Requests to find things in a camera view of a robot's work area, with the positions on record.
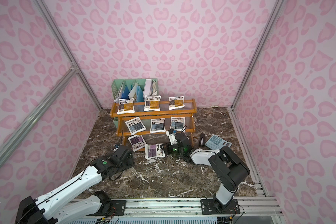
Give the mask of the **purple coffee bag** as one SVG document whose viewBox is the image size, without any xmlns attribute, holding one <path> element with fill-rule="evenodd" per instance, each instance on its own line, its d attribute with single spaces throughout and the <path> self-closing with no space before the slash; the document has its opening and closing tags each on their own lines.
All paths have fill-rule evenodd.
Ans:
<svg viewBox="0 0 336 224">
<path fill-rule="evenodd" d="M 132 149 L 134 152 L 143 149 L 146 145 L 146 142 L 142 135 L 133 135 L 128 138 L 128 141 L 132 145 Z"/>
<path fill-rule="evenodd" d="M 153 144 L 153 145 L 146 144 L 145 145 L 145 158 L 148 160 L 154 159 L 154 158 L 164 158 L 165 152 L 161 148 L 161 146 L 163 146 L 163 144 L 161 143 Z"/>
</svg>

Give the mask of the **blue coffee bag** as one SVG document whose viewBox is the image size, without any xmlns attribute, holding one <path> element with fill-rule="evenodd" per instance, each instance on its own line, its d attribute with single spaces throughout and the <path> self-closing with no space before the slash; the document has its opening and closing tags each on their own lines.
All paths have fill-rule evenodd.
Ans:
<svg viewBox="0 0 336 224">
<path fill-rule="evenodd" d="M 127 126 L 131 135 L 135 135 L 139 132 L 142 132 L 142 131 L 146 130 L 146 127 L 144 126 L 140 117 L 130 119 L 130 120 L 126 121 L 125 124 L 126 124 L 126 126 Z"/>
<path fill-rule="evenodd" d="M 150 133 L 165 133 L 165 119 L 151 119 Z"/>
<path fill-rule="evenodd" d="M 171 117 L 170 118 L 170 129 L 176 131 L 184 131 L 186 129 L 185 117 Z"/>
</svg>

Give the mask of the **blue coffee bag front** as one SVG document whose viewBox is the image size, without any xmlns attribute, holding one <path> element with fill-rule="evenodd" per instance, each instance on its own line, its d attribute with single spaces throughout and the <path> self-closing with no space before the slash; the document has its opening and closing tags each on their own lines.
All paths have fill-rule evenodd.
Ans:
<svg viewBox="0 0 336 224">
<path fill-rule="evenodd" d="M 126 124 L 126 126 L 127 126 L 131 135 L 135 135 L 139 132 L 142 132 L 142 131 L 146 130 L 146 127 L 144 126 L 140 117 L 130 119 L 130 120 L 126 121 L 125 124 Z"/>
</svg>

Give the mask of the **yellow coffee bag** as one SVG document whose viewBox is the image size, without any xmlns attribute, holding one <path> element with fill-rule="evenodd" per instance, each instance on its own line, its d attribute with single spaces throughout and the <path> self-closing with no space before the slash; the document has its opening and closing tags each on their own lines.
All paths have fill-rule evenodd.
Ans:
<svg viewBox="0 0 336 224">
<path fill-rule="evenodd" d="M 161 96 L 145 96 L 145 105 L 144 105 L 144 111 L 157 111 L 159 112 L 160 109 L 160 99 Z"/>
<path fill-rule="evenodd" d="M 119 107 L 117 114 L 135 113 L 134 99 L 119 99 Z"/>
<path fill-rule="evenodd" d="M 184 96 L 169 97 L 169 110 L 184 108 Z"/>
</svg>

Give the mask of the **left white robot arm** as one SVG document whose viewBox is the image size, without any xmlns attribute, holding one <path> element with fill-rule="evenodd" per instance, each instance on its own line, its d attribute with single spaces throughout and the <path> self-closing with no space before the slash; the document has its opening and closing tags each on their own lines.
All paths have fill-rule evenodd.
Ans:
<svg viewBox="0 0 336 224">
<path fill-rule="evenodd" d="M 93 185 L 134 166 L 133 151 L 119 146 L 109 157 L 102 156 L 71 180 L 56 189 L 33 198 L 23 199 L 18 208 L 16 224 L 68 224 L 91 214 L 115 216 L 118 207 L 103 191 L 77 203 L 69 202 Z"/>
</svg>

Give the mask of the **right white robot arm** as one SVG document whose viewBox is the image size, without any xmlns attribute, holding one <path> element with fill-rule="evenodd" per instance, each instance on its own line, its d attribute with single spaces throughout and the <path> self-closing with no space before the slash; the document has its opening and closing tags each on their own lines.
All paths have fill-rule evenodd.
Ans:
<svg viewBox="0 0 336 224">
<path fill-rule="evenodd" d="M 248 166 L 231 150 L 223 146 L 216 150 L 194 148 L 186 133 L 170 129 L 166 132 L 170 143 L 162 149 L 167 155 L 176 155 L 186 162 L 211 166 L 220 180 L 212 204 L 218 212 L 233 205 L 233 197 L 239 185 L 249 176 Z"/>
</svg>

